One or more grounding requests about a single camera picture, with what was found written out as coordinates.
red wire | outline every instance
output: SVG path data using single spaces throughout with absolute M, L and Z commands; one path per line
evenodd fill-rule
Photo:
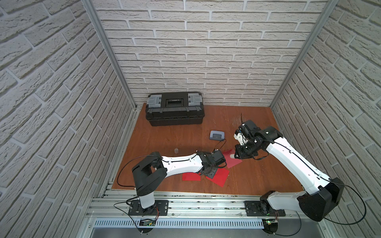
M 157 209 L 157 206 L 156 206 L 156 210 L 157 210 L 157 215 L 156 215 L 156 219 L 155 219 L 155 222 L 157 221 L 157 219 L 159 218 L 159 209 Z

wooden floor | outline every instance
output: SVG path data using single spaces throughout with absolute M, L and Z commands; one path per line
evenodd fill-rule
M 147 155 L 159 151 L 164 156 L 184 156 L 199 151 L 212 151 L 218 141 L 209 139 L 211 130 L 225 132 L 226 144 L 221 149 L 230 150 L 238 143 L 233 135 L 243 121 L 251 119 L 257 126 L 264 129 L 267 126 L 277 128 L 274 116 L 269 107 L 230 107 L 205 106 L 205 117 L 200 125 L 179 126 L 151 126 L 145 118 L 143 106 L 128 147 L 119 167 L 121 168 L 131 159 L 139 155 Z M 119 177 L 122 185 L 134 185 L 131 169 L 142 158 L 128 164 Z M 165 178 L 157 191 L 197 192 L 197 193 L 224 193 L 234 195 L 263 195 L 270 190 L 279 192 L 298 192 L 302 190 L 300 182 L 275 157 L 269 155 L 261 161 L 253 159 L 228 169 L 230 171 L 224 187 L 209 181 L 205 176 L 201 181 L 182 181 L 182 175 L 177 174 Z M 126 189 L 117 185 L 116 179 L 113 189 Z

white brick wallpaper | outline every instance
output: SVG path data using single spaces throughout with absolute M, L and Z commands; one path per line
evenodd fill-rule
M 130 110 L 81 1 L 0 1 L 0 237 L 74 237 Z
M 317 168 L 359 191 L 365 220 L 341 237 L 381 236 L 381 4 L 340 0 L 274 109 L 285 136 Z M 345 190 L 330 219 L 361 217 Z
M 137 103 L 269 106 L 326 1 L 93 0 Z

red paper sheet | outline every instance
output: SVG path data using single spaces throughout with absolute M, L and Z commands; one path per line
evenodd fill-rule
M 234 165 L 237 165 L 237 164 L 242 162 L 242 160 L 240 160 L 240 159 L 230 158 L 230 155 L 234 154 L 234 153 L 235 153 L 234 150 L 226 150 L 226 151 L 222 152 L 222 154 L 224 155 L 225 160 L 226 160 L 227 168 L 231 168 Z
M 219 185 L 220 187 L 223 187 L 225 182 L 226 182 L 228 174 L 229 174 L 229 170 L 218 169 L 216 174 L 214 175 L 213 179 L 211 179 L 209 177 L 206 177 L 206 178 L 209 179 L 210 181 L 212 181 L 213 183 Z
M 201 176 L 197 173 L 183 173 L 182 174 L 183 181 L 201 181 Z

toolbox handle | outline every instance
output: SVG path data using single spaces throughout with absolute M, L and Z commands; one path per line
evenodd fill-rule
M 165 101 L 166 107 L 182 107 L 184 106 L 184 99 L 182 98 L 173 98 L 173 99 L 167 99 Z

